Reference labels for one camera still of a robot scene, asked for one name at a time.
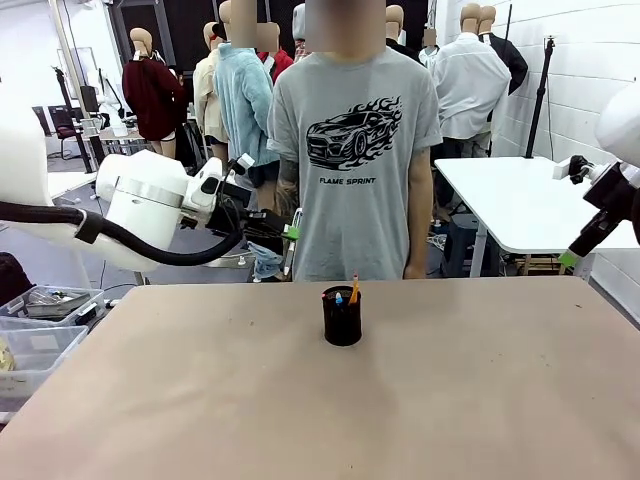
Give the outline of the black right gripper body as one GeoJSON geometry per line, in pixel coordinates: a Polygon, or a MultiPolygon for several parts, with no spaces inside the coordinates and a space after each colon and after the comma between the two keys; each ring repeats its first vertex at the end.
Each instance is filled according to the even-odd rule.
{"type": "Polygon", "coordinates": [[[609,165],[592,182],[584,200],[607,213],[630,218],[633,205],[633,185],[629,176],[633,167],[624,162],[609,165]]]}

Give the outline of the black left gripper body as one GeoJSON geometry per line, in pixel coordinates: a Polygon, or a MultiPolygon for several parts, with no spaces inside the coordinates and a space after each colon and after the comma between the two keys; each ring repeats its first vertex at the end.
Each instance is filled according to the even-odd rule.
{"type": "Polygon", "coordinates": [[[268,209],[252,208],[252,191],[243,186],[221,182],[215,193],[215,208],[207,228],[219,235],[241,231],[245,236],[279,238],[283,218],[268,209]]]}

